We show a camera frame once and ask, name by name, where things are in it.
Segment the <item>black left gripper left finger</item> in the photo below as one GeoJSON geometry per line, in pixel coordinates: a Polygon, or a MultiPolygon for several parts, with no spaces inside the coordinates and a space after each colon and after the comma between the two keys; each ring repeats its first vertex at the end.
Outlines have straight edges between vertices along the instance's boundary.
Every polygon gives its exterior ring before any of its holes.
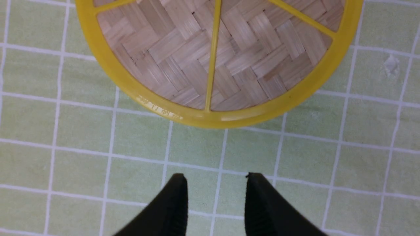
{"type": "Polygon", "coordinates": [[[188,224],[188,184],[175,173],[159,194],[116,236],[185,236],[188,224]]]}

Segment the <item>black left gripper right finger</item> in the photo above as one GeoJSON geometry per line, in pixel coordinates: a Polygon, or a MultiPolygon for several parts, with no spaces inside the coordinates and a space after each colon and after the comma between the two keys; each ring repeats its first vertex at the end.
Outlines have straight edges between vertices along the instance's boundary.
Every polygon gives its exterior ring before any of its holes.
{"type": "Polygon", "coordinates": [[[325,236],[261,173],[248,173],[244,207],[247,236],[325,236]]]}

